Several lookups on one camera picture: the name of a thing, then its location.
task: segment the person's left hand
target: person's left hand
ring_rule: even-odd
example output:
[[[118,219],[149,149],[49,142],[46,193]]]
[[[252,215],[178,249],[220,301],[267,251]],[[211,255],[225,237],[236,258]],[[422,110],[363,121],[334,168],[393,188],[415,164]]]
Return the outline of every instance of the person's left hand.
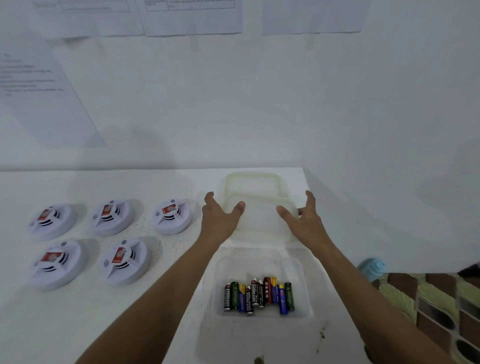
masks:
[[[209,241],[219,247],[237,228],[240,216],[245,210],[245,203],[240,201],[233,211],[227,214],[213,198],[213,192],[206,194],[205,202],[199,240]]]

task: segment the wall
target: wall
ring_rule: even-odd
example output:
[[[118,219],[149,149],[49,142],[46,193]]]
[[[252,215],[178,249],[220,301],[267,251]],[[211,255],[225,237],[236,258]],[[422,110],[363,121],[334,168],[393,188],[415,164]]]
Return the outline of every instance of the wall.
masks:
[[[446,249],[457,269],[480,260],[478,19],[373,0],[361,33],[261,36],[245,0],[243,34],[50,41],[108,147],[42,147],[0,109],[0,169],[303,166],[354,262]]]

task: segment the person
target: person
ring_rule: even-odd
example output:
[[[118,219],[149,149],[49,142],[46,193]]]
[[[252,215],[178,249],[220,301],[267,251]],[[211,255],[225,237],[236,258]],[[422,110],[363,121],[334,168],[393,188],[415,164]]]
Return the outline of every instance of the person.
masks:
[[[454,363],[335,247],[315,211],[313,194],[306,194],[300,218],[282,206],[277,211],[293,235],[322,263],[371,360],[376,364]],[[213,192],[207,193],[197,241],[90,345],[76,364],[161,363],[210,259],[234,232],[244,209],[245,203],[239,202],[231,213],[225,213]]]

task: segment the white smoke detector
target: white smoke detector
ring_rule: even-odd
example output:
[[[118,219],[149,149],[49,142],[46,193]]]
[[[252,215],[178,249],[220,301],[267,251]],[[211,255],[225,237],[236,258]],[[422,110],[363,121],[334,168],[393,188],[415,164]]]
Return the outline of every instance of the white smoke detector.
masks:
[[[150,264],[150,251],[140,239],[123,240],[102,255],[102,276],[114,286],[139,279]]]
[[[51,246],[30,267],[29,282],[42,291],[54,290],[78,276],[87,260],[87,250],[75,240]]]
[[[66,233],[76,221],[77,213],[70,205],[53,205],[36,214],[28,223],[27,231],[43,242]]]
[[[133,207],[128,201],[111,200],[100,205],[91,217],[95,234],[113,235],[127,228],[133,221]]]
[[[183,231],[192,221],[190,206],[185,200],[170,200],[157,206],[152,222],[162,235],[172,235]]]

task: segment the white paper on wall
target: white paper on wall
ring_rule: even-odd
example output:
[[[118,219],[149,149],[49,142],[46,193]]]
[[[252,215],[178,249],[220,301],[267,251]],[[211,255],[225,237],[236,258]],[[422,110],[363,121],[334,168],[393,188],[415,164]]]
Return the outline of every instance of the white paper on wall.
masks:
[[[362,30],[371,0],[262,0],[262,33],[350,33]]]
[[[141,36],[135,0],[22,0],[32,30],[45,38]]]
[[[0,102],[46,146],[105,147],[42,39],[0,40]]]
[[[148,36],[243,31],[243,0],[136,0]]]

